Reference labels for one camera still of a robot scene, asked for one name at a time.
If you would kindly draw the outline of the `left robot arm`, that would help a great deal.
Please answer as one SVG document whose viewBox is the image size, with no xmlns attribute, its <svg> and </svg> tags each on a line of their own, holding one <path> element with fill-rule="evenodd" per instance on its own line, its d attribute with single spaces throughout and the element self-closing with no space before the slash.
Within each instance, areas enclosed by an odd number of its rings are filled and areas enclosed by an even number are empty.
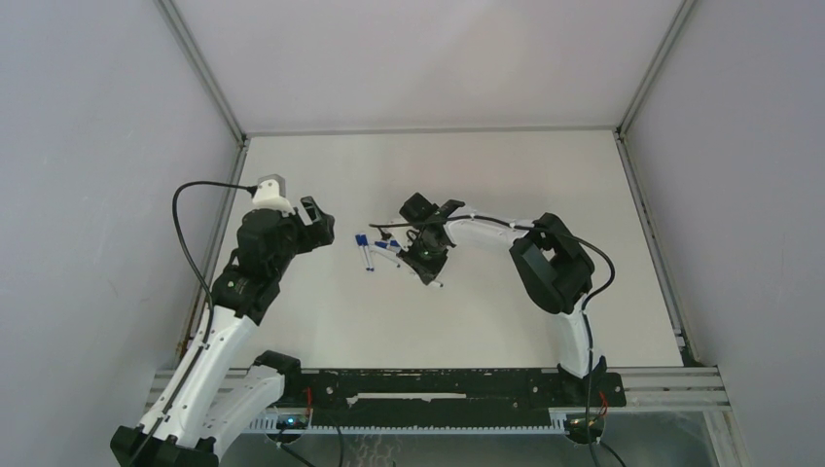
<svg viewBox="0 0 825 467">
<path fill-rule="evenodd" d="M 211 308 L 156 403 L 134 427 L 119 427 L 110 448 L 121 466 L 216 466 L 266 407 L 303 396 L 300 362 L 266 351 L 227 396 L 218 391 L 235 355 L 259 328 L 298 255 L 335 239 L 332 215 L 311 197 L 308 218 L 278 199 L 255 201 L 236 232 L 237 246 L 211 288 Z"/>
</svg>

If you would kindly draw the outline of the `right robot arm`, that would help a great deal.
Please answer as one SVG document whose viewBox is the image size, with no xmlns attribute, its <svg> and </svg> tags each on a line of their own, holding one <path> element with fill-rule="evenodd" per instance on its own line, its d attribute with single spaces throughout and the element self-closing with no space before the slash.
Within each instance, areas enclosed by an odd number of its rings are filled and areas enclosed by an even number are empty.
<svg viewBox="0 0 825 467">
<path fill-rule="evenodd" d="M 406 232 L 398 258 L 423 284 L 435 283 L 450 249 L 477 244 L 508 251 L 527 297 L 556 321 L 557 369 L 565 401 L 591 408 L 598 404 L 606 359 L 593 347 L 587 306 L 605 291 L 593 288 L 598 249 L 573 235 L 555 214 L 535 220 L 504 220 L 450 199 L 442 205 L 420 193 L 399 210 Z"/>
</svg>

